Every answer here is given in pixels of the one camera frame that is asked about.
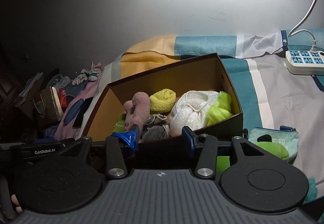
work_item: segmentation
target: stack of papers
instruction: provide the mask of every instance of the stack of papers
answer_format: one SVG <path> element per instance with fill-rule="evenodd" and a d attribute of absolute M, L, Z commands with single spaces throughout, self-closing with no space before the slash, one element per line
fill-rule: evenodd
<path fill-rule="evenodd" d="M 31 79 L 29 79 L 25 85 L 25 88 L 23 91 L 19 94 L 17 99 L 15 100 L 15 106 L 18 107 L 21 104 L 23 104 L 26 100 L 26 97 L 31 90 L 31 88 L 35 85 L 35 83 L 40 79 L 40 77 L 43 75 L 42 72 L 38 72 L 35 76 L 33 76 Z"/>

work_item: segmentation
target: open box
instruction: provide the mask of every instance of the open box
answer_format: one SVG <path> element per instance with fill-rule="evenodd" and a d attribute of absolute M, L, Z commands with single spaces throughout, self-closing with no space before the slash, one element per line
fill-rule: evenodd
<path fill-rule="evenodd" d="M 182 60 L 162 67 L 141 72 L 108 84 L 100 95 L 85 126 L 82 136 L 90 136 L 93 141 L 102 141 L 109 136 L 124 113 L 123 104 L 131 100 L 136 92 L 148 95 L 168 88 L 177 97 L 189 90 L 225 91 L 232 96 L 229 119 L 195 131 L 196 134 L 208 133 L 220 141 L 230 141 L 233 136 L 243 132 L 243 113 L 233 84 L 217 54 L 209 54 Z M 139 151 L 130 159 L 139 168 L 190 168 L 182 137 L 171 137 L 151 143 L 139 144 Z"/>

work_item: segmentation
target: red package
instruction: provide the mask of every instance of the red package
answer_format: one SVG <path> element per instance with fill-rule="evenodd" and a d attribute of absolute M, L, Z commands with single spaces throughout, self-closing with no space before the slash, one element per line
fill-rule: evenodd
<path fill-rule="evenodd" d="M 59 100 L 61 103 L 61 107 L 67 107 L 67 101 L 65 95 L 66 95 L 66 90 L 59 89 Z"/>

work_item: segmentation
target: black plush ear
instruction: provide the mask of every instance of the black plush ear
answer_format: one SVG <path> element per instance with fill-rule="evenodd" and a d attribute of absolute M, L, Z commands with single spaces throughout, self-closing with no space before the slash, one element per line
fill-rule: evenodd
<path fill-rule="evenodd" d="M 272 141 L 272 138 L 270 135 L 265 134 L 260 136 L 257 141 Z"/>

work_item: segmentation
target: white power cord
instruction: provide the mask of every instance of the white power cord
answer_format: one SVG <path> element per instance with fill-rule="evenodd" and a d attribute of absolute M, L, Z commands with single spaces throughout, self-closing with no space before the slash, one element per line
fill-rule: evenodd
<path fill-rule="evenodd" d="M 315 4 L 316 4 L 316 1 L 317 0 L 313 0 L 313 2 L 312 2 L 312 4 L 311 4 L 311 6 L 310 6 L 310 8 L 309 8 L 309 10 L 308 10 L 308 12 L 307 12 L 307 14 L 304 16 L 304 18 L 289 32 L 289 34 L 288 34 L 288 37 L 291 37 L 291 36 L 293 36 L 293 35 L 296 35 L 296 34 L 298 34 L 298 33 L 300 33 L 300 32 L 307 32 L 307 33 L 309 33 L 309 34 L 311 34 L 312 35 L 312 37 L 313 37 L 313 45 L 312 45 L 312 48 L 310 49 L 310 52 L 311 53 L 317 53 L 317 49 L 316 49 L 316 39 L 315 39 L 315 36 L 309 31 L 309 30 L 307 30 L 307 29 L 300 29 L 300 30 L 297 30 L 296 32 L 294 32 L 298 27 L 300 27 L 305 21 L 306 21 L 306 19 L 308 18 L 308 16 L 310 15 L 310 13 L 312 12 L 312 10 L 313 10 L 313 8 L 314 8 L 314 6 L 315 6 Z"/>

